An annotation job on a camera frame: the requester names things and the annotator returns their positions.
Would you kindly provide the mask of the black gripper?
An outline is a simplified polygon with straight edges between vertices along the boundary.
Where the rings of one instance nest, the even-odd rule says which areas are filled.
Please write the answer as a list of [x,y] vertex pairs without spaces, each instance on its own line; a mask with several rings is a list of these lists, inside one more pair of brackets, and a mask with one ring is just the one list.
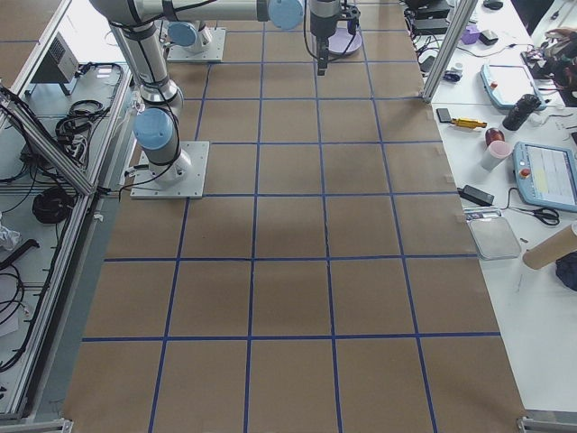
[[335,34],[342,9],[338,0],[311,0],[309,25],[316,37],[316,74],[324,76],[328,68],[328,39]]

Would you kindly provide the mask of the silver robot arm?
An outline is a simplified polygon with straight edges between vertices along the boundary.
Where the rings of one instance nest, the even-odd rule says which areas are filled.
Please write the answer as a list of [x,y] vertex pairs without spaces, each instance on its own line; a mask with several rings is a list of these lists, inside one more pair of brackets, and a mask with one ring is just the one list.
[[[163,3],[164,16],[169,21],[168,35],[172,43],[200,52],[210,43],[210,34],[205,32],[206,24],[197,15],[211,1],[198,1],[189,5],[175,5],[171,1]],[[189,18],[185,13],[192,12]],[[323,76],[331,62],[329,40],[337,30],[339,22],[347,21],[348,31],[356,34],[358,10],[345,1],[258,1],[254,19],[272,22],[281,30],[292,30],[303,26],[303,33],[315,38],[316,47],[308,49],[316,60],[316,74]]]
[[95,1],[93,7],[112,29],[139,86],[144,110],[133,123],[147,169],[138,173],[135,198],[201,198],[209,144],[181,139],[179,115],[183,94],[171,79],[156,21],[271,21],[291,30],[305,19],[301,1]]

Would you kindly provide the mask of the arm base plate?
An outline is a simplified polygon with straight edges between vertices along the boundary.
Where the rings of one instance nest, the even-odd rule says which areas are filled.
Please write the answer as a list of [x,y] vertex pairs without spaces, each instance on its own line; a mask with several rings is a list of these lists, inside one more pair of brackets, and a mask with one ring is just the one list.
[[221,62],[226,29],[207,27],[199,30],[191,23],[173,23],[168,29],[168,62]]
[[130,196],[134,199],[202,198],[210,142],[184,141],[180,143],[181,154],[167,172],[157,179],[163,168],[150,165],[147,155],[141,151],[139,163],[149,165],[135,174]]

